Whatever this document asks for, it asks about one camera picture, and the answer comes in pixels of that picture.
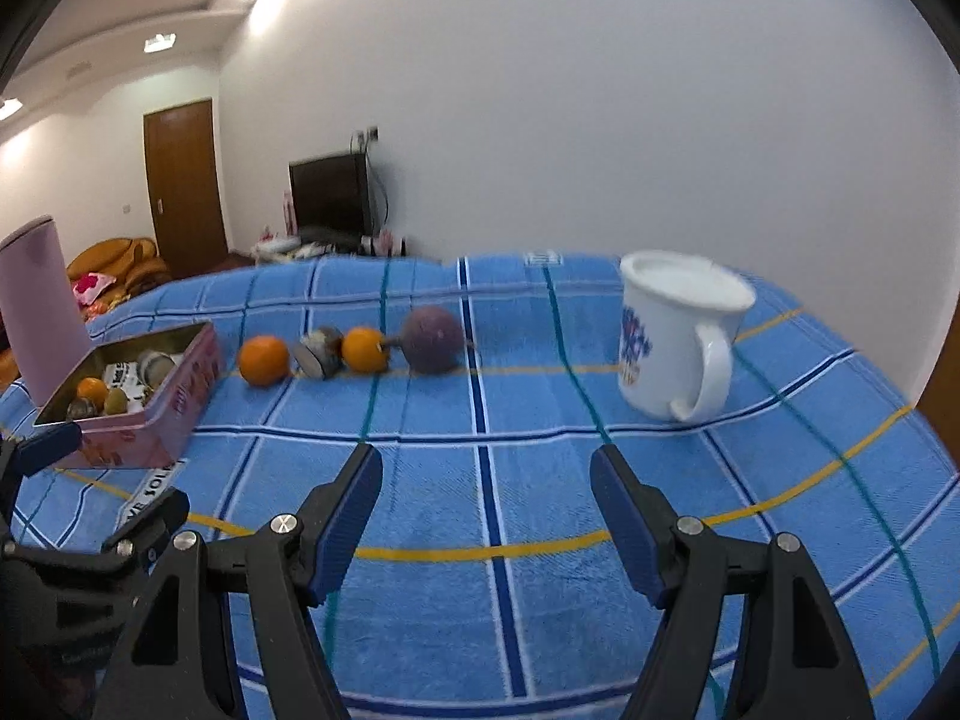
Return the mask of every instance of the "silver bolt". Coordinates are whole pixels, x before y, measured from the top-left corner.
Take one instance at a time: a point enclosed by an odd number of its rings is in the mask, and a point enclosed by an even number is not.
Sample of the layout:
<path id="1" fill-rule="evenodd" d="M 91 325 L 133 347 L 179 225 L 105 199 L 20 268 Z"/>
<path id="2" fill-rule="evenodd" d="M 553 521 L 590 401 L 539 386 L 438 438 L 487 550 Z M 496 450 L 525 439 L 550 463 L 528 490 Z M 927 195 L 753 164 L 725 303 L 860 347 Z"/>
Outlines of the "silver bolt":
<path id="1" fill-rule="evenodd" d="M 274 533 L 290 533 L 296 528 L 296 517 L 293 514 L 277 514 L 270 520 L 270 530 Z"/>
<path id="2" fill-rule="evenodd" d="M 193 531 L 183 531 L 174 536 L 174 549 L 184 552 L 197 543 L 197 534 Z"/>
<path id="3" fill-rule="evenodd" d="M 793 533 L 779 533 L 776 537 L 776 546 L 784 552 L 796 552 L 800 549 L 800 540 Z"/>
<path id="4" fill-rule="evenodd" d="M 704 523 L 696 517 L 681 517 L 677 520 L 677 530 L 688 536 L 699 536 L 704 531 Z"/>

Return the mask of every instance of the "black tv screen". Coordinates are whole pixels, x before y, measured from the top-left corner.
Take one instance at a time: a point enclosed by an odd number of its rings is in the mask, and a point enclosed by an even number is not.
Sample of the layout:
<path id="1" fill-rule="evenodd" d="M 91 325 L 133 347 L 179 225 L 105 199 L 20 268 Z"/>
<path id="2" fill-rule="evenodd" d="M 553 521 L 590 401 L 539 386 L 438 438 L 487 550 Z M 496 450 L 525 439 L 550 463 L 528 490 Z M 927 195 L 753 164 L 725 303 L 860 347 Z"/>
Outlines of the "black tv screen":
<path id="1" fill-rule="evenodd" d="M 373 209 L 363 154 L 333 154 L 290 165 L 296 227 L 373 234 Z"/>

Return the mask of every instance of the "white wall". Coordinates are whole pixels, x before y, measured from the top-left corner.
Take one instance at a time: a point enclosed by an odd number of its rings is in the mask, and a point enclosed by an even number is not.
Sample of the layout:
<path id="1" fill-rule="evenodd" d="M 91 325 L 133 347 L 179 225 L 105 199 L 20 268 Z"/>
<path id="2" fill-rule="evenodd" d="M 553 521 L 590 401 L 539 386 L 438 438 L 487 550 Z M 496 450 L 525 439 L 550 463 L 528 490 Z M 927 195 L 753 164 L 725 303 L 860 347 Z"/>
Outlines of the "white wall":
<path id="1" fill-rule="evenodd" d="M 700 252 L 909 395 L 957 298 L 960 83 L 909 0 L 285 0 L 222 57 L 240 247 L 291 160 L 378 124 L 429 255 Z"/>
<path id="2" fill-rule="evenodd" d="M 201 98 L 214 100 L 216 58 L 158 62 L 150 71 L 80 87 L 32 113 L 0 138 L 0 237 L 42 214 L 56 220 L 70 262 L 104 238 L 155 237 L 143 152 L 143 115 Z M 218 169 L 222 160 L 217 159 Z M 221 202 L 224 182 L 220 180 Z M 130 213 L 123 206 L 130 206 Z M 230 240 L 227 225 L 227 240 Z"/>

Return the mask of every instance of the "ceiling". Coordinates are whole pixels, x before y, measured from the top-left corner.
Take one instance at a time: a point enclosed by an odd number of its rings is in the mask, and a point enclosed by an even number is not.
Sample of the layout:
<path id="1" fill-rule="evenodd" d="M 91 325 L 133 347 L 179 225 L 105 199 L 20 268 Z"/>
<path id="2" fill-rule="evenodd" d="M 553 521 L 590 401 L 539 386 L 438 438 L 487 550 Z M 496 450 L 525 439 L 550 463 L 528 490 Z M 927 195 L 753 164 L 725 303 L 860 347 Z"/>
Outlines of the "ceiling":
<path id="1" fill-rule="evenodd" d="M 252 5 L 244 0 L 62 0 L 4 90 L 5 98 L 19 98 L 24 108 L 0 130 L 80 85 L 177 55 L 219 50 Z M 146 55 L 143 41 L 159 32 L 175 32 L 176 44 Z"/>

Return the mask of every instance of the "tangerine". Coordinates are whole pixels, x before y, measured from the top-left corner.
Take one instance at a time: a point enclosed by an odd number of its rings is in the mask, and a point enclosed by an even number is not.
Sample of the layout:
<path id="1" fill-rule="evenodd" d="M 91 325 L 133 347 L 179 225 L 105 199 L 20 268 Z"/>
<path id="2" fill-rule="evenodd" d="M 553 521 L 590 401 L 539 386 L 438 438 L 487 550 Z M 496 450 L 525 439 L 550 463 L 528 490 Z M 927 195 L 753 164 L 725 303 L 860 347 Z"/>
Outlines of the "tangerine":
<path id="1" fill-rule="evenodd" d="M 107 402 L 107 383 L 96 376 L 88 376 L 77 385 L 77 397 L 85 397 L 97 407 L 98 412 L 103 410 Z"/>
<path id="2" fill-rule="evenodd" d="M 373 327 L 354 327 L 344 336 L 340 355 L 350 370 L 357 373 L 381 373 L 390 362 L 387 338 Z"/>
<path id="3" fill-rule="evenodd" d="M 256 336 L 240 347 L 240 375 L 253 386 L 270 386 L 290 374 L 290 352 L 276 336 Z"/>

